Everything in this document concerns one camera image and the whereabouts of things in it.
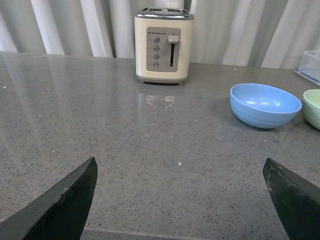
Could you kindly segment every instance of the toaster control panel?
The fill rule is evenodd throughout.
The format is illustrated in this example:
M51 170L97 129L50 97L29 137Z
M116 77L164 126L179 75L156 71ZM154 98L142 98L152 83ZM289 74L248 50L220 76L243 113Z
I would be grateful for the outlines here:
M180 28L147 27L146 69L151 72L178 71L180 37Z

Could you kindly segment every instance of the toaster lever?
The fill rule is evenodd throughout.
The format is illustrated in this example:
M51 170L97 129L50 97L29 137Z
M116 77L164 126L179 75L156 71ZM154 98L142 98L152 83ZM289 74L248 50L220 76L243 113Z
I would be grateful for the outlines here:
M168 42L170 44L178 44L180 42L180 36L170 35L168 36Z

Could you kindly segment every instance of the bowl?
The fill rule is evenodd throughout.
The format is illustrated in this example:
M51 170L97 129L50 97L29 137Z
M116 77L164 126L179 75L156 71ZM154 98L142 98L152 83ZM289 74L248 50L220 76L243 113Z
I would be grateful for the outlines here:
M312 89L303 93L302 112L305 119L320 130L320 89Z
M302 108L298 98L282 89L256 83L243 83L230 89L234 114L246 124L273 129L290 122Z

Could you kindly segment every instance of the toaster knob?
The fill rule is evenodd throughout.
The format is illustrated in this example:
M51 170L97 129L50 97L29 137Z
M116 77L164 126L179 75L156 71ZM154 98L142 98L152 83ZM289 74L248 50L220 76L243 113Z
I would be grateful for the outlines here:
M158 44L160 42L160 37L156 36L153 40L156 44Z
M180 36L170 35L168 36L168 42L170 44L178 44L180 42Z

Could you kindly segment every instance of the speckled countertop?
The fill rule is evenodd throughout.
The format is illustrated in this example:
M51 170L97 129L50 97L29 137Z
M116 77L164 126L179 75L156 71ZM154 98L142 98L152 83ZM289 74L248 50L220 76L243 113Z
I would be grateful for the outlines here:
M262 169L271 157L320 186L320 131L302 112L271 130L242 123L239 83L299 99L319 88L291 70L199 63L182 85L148 84L133 59L1 52L0 218L95 157L88 235L288 239Z

